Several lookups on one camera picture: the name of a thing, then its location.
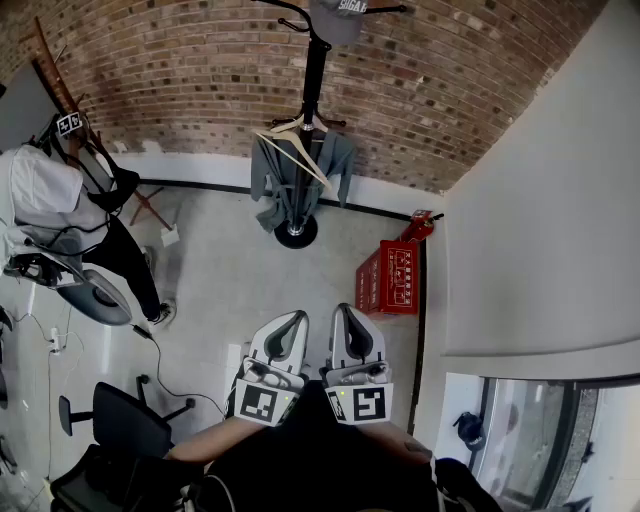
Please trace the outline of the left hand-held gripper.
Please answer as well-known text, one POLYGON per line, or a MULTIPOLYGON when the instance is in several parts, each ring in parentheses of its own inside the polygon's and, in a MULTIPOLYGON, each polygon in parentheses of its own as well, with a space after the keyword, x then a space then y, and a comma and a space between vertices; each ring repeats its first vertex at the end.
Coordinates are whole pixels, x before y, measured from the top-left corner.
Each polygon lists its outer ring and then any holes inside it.
POLYGON ((306 384, 308 315, 280 315, 253 336, 226 402, 225 418, 241 418, 268 427, 281 425, 306 384))

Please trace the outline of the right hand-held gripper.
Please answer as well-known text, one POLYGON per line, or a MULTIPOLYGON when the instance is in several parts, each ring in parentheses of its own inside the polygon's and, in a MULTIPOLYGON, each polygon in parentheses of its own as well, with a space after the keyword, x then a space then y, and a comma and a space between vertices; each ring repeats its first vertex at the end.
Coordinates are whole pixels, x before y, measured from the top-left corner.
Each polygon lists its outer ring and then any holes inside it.
POLYGON ((325 371, 323 379, 336 421, 343 425, 389 421, 394 384, 391 367, 383 361, 382 332, 357 308, 341 303, 333 313, 330 334, 332 370, 325 371))

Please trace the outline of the black metal coat rack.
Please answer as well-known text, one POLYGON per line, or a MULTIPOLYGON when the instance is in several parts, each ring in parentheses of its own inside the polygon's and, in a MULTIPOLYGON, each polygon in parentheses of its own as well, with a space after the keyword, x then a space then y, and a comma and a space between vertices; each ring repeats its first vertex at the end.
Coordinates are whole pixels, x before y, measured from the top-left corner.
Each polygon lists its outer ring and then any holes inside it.
MULTIPOLYGON (((304 117, 304 123, 310 123, 313 115, 319 117, 323 124, 328 128, 328 131, 335 131, 332 129, 333 126, 344 127, 346 125, 344 121, 329 120, 322 117, 319 113, 319 100, 327 54, 332 50, 333 47, 339 45, 331 45, 330 43, 322 40, 315 33, 309 15, 309 8, 305 10, 299 6, 296 6, 289 2, 285 2, 284 0, 260 1, 298 13, 306 22, 306 25, 304 27, 290 23, 283 18, 279 19, 278 22, 296 32, 309 36, 309 46, 306 58, 303 96, 300 112, 292 118, 273 121, 271 128, 288 123, 290 121, 298 119, 301 116, 304 117)), ((407 7, 404 5, 372 7, 370 5, 370 0, 368 0, 368 8, 364 13, 364 18, 367 15, 383 13, 403 13, 406 10, 407 7)), ((304 135, 301 128, 297 128, 296 132, 301 138, 304 147, 309 152, 313 136, 304 135)), ((272 232, 268 232, 273 233, 277 241, 281 245, 289 249, 302 249, 309 246, 315 240, 318 233, 318 224, 314 217, 314 212, 307 220, 302 219, 302 202, 306 186, 307 178, 305 174, 302 173, 302 171, 297 171, 295 177, 295 185, 293 187, 291 196, 293 206, 293 219, 291 221, 283 222, 272 232)))

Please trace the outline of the grey baseball cap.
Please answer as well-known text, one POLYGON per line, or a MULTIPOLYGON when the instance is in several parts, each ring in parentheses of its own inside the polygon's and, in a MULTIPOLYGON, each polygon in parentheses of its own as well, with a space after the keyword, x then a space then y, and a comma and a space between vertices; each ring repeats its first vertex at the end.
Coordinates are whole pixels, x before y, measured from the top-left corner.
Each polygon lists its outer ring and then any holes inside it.
POLYGON ((357 40, 368 0, 309 0, 309 15, 315 33, 331 45, 357 40))

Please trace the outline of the person's right forearm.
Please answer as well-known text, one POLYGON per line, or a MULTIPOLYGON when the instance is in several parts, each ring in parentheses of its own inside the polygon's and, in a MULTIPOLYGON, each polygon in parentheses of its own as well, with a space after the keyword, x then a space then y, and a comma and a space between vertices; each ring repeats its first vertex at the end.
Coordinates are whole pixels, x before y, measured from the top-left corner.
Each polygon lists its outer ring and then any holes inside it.
POLYGON ((432 460, 431 450, 391 422, 361 424, 357 428, 398 458, 415 464, 429 464, 432 460))

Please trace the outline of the person's left forearm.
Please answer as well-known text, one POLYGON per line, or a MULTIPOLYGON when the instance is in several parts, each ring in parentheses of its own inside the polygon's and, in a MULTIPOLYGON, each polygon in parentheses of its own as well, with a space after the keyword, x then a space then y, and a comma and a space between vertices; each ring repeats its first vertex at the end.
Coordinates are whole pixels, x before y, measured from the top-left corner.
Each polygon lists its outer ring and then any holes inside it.
POLYGON ((208 427, 175 445, 165 456, 167 460, 206 465, 266 426, 240 417, 230 417, 208 427))

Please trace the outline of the red fire equipment box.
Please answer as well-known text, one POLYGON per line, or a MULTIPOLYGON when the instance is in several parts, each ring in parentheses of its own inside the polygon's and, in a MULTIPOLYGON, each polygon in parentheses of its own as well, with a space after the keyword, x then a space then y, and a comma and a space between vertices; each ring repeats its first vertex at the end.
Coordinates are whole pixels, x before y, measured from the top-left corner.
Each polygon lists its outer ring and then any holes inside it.
POLYGON ((417 315, 419 261, 415 243, 381 240, 355 273, 355 306, 369 316, 417 315))

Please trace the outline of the person's black clothing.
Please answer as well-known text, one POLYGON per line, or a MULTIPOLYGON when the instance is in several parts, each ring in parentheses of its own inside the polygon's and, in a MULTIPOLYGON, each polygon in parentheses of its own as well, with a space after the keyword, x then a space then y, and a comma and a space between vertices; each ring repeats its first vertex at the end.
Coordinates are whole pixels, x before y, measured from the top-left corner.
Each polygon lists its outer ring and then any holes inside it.
POLYGON ((503 512, 460 461, 411 463, 339 424, 318 381, 282 425, 191 465, 196 512, 503 512))

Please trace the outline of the red fire extinguisher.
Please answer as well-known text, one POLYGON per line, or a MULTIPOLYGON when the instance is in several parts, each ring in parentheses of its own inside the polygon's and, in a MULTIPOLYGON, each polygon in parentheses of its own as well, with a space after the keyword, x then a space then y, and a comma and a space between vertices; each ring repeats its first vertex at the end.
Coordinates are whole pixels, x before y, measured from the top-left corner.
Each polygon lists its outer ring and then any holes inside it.
POLYGON ((435 223, 444 217, 443 213, 434 214, 428 210, 416 210, 411 218, 409 226, 398 238, 401 242, 420 243, 432 234, 435 223))

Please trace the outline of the black cap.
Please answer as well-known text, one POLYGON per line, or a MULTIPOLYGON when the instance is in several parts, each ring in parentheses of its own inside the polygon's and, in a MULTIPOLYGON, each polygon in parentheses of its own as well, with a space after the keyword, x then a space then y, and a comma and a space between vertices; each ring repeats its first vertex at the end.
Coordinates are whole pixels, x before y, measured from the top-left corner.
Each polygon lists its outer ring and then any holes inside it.
POLYGON ((457 429, 458 437, 470 452, 476 453, 485 447, 486 435, 481 417, 464 412, 454 422, 453 427, 457 429))

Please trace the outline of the grey garment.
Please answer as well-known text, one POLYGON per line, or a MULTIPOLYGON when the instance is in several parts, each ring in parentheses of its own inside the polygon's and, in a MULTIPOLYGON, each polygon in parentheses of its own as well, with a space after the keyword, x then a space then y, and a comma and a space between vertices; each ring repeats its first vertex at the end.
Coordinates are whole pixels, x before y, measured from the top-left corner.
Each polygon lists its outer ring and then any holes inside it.
MULTIPOLYGON (((339 204, 345 206, 356 158, 355 145, 338 132, 316 130, 313 132, 309 155, 327 178, 339 179, 337 197, 339 204)), ((260 135, 254 139, 251 156, 251 198, 258 201, 267 188, 271 189, 271 207, 256 216, 267 232, 272 232, 283 222, 293 219, 291 196, 297 171, 302 171, 307 178, 302 202, 303 220, 307 220, 314 212, 324 191, 324 185, 307 173, 311 168, 308 162, 302 159, 300 164, 296 164, 296 158, 297 149, 288 140, 260 135)))

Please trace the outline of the black office chair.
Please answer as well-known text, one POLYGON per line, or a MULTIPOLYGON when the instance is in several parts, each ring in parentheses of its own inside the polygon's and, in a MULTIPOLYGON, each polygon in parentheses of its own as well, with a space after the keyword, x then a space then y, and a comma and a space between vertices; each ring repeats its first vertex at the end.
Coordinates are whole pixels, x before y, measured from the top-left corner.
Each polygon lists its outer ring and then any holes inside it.
POLYGON ((146 402, 149 377, 136 377, 137 395, 99 382, 92 409, 74 412, 69 399, 59 398, 63 431, 89 421, 94 443, 66 474, 50 485, 50 512, 164 512, 174 492, 169 489, 173 469, 163 457, 173 447, 170 421, 196 405, 185 405, 161 416, 146 402))

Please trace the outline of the grey office chair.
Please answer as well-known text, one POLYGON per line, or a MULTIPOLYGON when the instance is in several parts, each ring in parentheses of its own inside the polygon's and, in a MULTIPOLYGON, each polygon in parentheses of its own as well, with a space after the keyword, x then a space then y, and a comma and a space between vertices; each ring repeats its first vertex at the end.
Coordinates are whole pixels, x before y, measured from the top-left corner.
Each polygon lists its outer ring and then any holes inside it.
POLYGON ((127 300, 95 270, 83 266, 79 235, 72 232, 14 226, 0 235, 0 271, 56 291, 90 319, 108 326, 132 320, 127 300))

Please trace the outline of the light wooden clothes hanger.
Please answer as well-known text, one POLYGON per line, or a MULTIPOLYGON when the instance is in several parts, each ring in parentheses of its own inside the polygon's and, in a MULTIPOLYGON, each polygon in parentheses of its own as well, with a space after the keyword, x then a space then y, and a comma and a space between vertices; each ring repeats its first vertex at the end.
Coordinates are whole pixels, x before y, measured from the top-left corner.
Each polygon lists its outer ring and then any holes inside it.
POLYGON ((313 136, 314 130, 320 130, 327 132, 328 128, 323 124, 318 116, 313 115, 310 123, 304 123, 304 117, 301 116, 298 119, 290 121, 288 123, 275 126, 270 130, 253 129, 252 133, 258 138, 262 139, 268 145, 272 146, 278 152, 286 156, 289 160, 295 162, 301 169, 306 171, 314 179, 319 181, 329 191, 332 190, 332 186, 326 176, 321 172, 321 169, 315 163, 310 156, 308 150, 304 147, 303 142, 296 132, 297 128, 301 128, 304 135, 313 136), (289 142, 298 152, 298 156, 294 157, 284 149, 280 148, 275 140, 284 140, 289 142))

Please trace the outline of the black bag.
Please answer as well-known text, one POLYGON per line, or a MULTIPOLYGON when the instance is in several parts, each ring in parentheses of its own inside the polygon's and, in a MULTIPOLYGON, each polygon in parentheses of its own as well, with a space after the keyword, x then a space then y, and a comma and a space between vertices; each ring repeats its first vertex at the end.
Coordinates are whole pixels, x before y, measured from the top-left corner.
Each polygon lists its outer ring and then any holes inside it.
POLYGON ((112 213, 122 207, 136 192, 140 177, 136 172, 122 169, 118 166, 111 168, 115 186, 114 190, 103 193, 88 193, 87 197, 102 210, 112 213))

